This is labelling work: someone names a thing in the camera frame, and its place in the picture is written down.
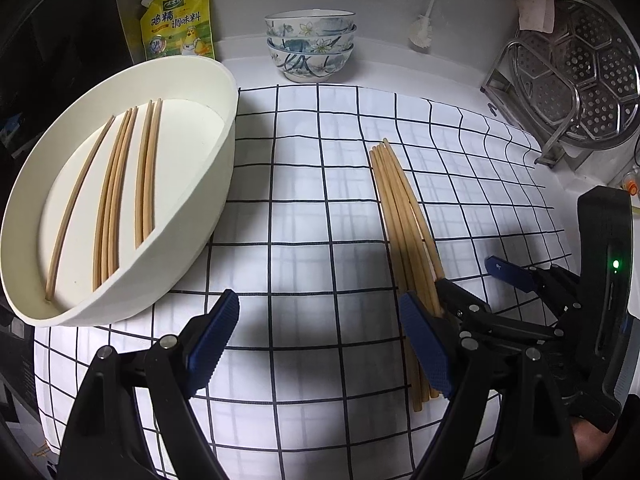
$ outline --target chopsticks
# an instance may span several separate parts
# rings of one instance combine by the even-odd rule
[[[113,186],[115,180],[114,164],[117,164],[123,136],[129,126],[129,120],[133,113],[132,108],[127,110],[120,123],[120,129],[111,149],[111,155],[107,163],[107,170],[102,181],[102,192],[98,203],[98,216],[95,222],[94,236],[94,272],[93,288],[98,288],[109,277],[108,240],[109,219],[111,216],[111,202],[113,200]]]
[[[109,212],[109,231],[107,239],[107,262],[109,276],[118,269],[118,228],[120,226],[120,203],[122,201],[122,185],[124,183],[124,168],[127,163],[127,155],[129,155],[129,145],[133,126],[138,116],[138,107],[134,106],[133,111],[127,124],[127,131],[124,134],[120,149],[118,151],[118,165],[113,177],[113,195],[111,198]]]
[[[51,261],[49,263],[49,273],[47,275],[47,284],[45,286],[45,295],[44,298],[47,301],[51,301],[53,298],[53,293],[56,290],[56,278],[58,276],[58,266],[60,264],[60,256],[62,255],[62,243],[65,240],[66,230],[69,227],[69,221],[71,220],[71,213],[73,212],[74,207],[76,206],[76,201],[78,200],[78,195],[80,194],[80,188],[82,187],[82,183],[84,182],[84,178],[89,171],[89,167],[91,163],[94,161],[95,154],[98,152],[98,148],[102,144],[104,137],[107,135],[107,132],[111,128],[113,121],[115,120],[114,116],[111,116],[104,128],[98,135],[97,139],[95,139],[94,145],[87,155],[84,164],[78,174],[78,179],[76,180],[76,184],[74,188],[71,190],[71,195],[69,196],[69,200],[66,203],[66,209],[64,214],[62,215],[62,222],[60,222],[60,227],[58,228],[58,236],[56,237],[56,243],[53,247],[53,252],[51,255]]]
[[[442,308],[434,283],[444,277],[433,237],[415,199],[409,181],[388,140],[369,152],[376,187],[382,203],[386,230],[389,236],[394,276],[399,292],[415,290],[418,298],[433,316],[442,316]],[[422,409],[422,402],[437,397],[419,367],[414,352],[405,346],[408,371],[412,383],[414,411]]]
[[[158,151],[158,132],[160,129],[161,113],[162,99],[158,99],[154,106],[153,118],[151,119],[150,131],[148,133],[144,182],[142,184],[142,204],[140,205],[136,202],[136,216],[138,216],[137,212],[142,211],[142,241],[144,241],[154,229],[154,180],[156,178],[156,153]],[[138,180],[140,180],[140,171],[138,172]]]
[[[156,171],[156,154],[158,151],[158,133],[160,114],[162,113],[162,99],[158,99],[154,105],[149,101],[146,108],[145,123],[142,128],[140,152],[138,154],[138,174],[136,179],[135,202],[135,240],[136,248],[144,241],[154,228],[154,179]],[[98,215],[95,223],[94,256],[92,269],[92,287],[96,290],[117,269],[118,262],[118,236],[120,227],[120,211],[122,202],[122,190],[124,186],[124,174],[129,156],[129,148],[133,136],[133,129],[138,116],[138,107],[129,108],[123,115],[122,122],[116,134],[111,153],[107,163],[106,172],[102,181],[102,190],[98,202]],[[78,200],[82,183],[94,161],[104,137],[107,135],[115,117],[111,116],[104,128],[95,140],[80,173],[76,184],[72,189],[66,209],[64,211],[58,235],[49,263],[47,282],[45,286],[45,299],[52,300],[62,245],[68,230],[71,214]]]
[[[138,176],[136,177],[136,210],[135,216],[135,235],[136,248],[144,241],[142,231],[142,211],[143,211],[143,193],[145,187],[145,165],[146,150],[149,146],[149,129],[151,128],[151,117],[154,113],[154,102],[149,101],[146,106],[145,124],[142,127],[142,138],[140,139],[140,150],[138,152]]]

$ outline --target cloth rag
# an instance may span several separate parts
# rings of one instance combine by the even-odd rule
[[[553,32],[554,0],[516,0],[516,5],[520,11],[520,30]]]

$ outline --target yellow seasoning package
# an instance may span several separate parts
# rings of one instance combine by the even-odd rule
[[[154,0],[140,27],[147,59],[176,54],[214,58],[209,0]]]

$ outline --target white tablecloth with black grid lines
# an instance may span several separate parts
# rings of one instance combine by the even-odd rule
[[[535,141],[455,106],[327,84],[241,89],[236,137],[222,217],[170,293],[109,326],[36,329],[36,389],[52,450],[100,346],[148,348],[231,288],[241,297],[238,326],[209,386],[191,399],[229,477],[407,478],[447,401],[410,408],[367,151],[391,142],[448,278],[505,316],[550,324],[538,298],[484,268],[491,254],[522,266],[573,267],[540,184],[548,169],[533,167]],[[487,404],[469,473],[482,466],[499,401]],[[154,464],[175,478],[147,390],[138,402]]]

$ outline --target floral painted bowl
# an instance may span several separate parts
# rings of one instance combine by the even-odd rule
[[[289,10],[265,17],[267,36],[296,38],[331,36],[353,28],[354,12],[348,10]]]
[[[331,36],[309,36],[308,38],[275,38],[270,37],[271,44],[288,52],[300,54],[339,54],[353,46],[353,37],[356,34],[356,26],[349,32],[333,34]]]
[[[321,83],[338,72],[353,52],[349,50],[339,54],[300,54],[276,48],[267,40],[271,59],[287,79],[296,83]]]

